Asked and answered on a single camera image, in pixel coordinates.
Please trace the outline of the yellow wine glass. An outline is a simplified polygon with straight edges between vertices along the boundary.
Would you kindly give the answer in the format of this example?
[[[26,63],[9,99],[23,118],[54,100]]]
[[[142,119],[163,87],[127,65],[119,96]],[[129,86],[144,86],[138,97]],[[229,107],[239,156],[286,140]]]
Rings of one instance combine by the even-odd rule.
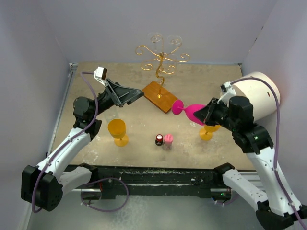
[[[111,120],[107,128],[117,146],[124,147],[127,145],[129,138],[126,135],[126,124],[122,119],[116,118]]]
[[[220,125],[204,125],[203,128],[199,131],[199,137],[202,140],[211,140],[213,137],[213,133],[216,132],[220,128]]]

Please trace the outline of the pink wine glass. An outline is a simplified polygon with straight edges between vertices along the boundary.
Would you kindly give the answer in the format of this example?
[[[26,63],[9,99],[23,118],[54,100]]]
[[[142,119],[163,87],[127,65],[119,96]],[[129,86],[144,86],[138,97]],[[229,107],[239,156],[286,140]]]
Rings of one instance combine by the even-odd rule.
[[[205,106],[206,105],[196,103],[191,104],[188,107],[184,107],[184,102],[182,100],[176,100],[172,105],[171,111],[174,115],[179,115],[184,111],[190,121],[203,126],[205,123],[195,117],[194,113],[203,109]]]

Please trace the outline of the clear wine glass front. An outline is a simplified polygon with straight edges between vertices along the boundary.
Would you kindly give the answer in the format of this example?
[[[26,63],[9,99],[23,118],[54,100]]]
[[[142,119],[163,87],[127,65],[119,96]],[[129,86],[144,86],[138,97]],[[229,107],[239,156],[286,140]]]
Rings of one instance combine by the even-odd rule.
[[[118,112],[115,106],[110,107],[109,109],[103,112],[105,120],[109,123],[111,120],[118,118]]]

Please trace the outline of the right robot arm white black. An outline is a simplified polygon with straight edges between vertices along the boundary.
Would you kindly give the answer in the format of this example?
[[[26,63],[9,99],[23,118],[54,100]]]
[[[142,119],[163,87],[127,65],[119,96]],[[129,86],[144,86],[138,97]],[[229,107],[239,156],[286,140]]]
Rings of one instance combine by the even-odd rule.
[[[234,189],[255,211],[266,230],[283,230],[307,217],[307,207],[296,198],[285,180],[268,131],[254,122],[253,105],[244,96],[230,98],[229,104],[212,98],[194,116],[208,126],[220,125],[232,133],[233,140],[252,162],[263,189],[246,180],[233,166],[225,163],[215,168],[217,187]]]

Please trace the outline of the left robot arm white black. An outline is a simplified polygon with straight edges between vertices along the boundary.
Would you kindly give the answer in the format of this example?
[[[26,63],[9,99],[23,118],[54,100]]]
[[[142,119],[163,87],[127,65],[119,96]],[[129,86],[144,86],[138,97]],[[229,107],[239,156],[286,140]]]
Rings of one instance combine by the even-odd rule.
[[[101,120],[96,117],[112,106],[123,107],[143,97],[142,90],[124,87],[111,79],[103,81],[105,89],[93,98],[78,97],[73,103],[75,123],[62,143],[36,166],[22,172],[21,198],[31,203],[34,213],[54,210],[62,197],[73,189],[97,186],[98,170],[86,163],[66,171],[72,159],[98,134]]]

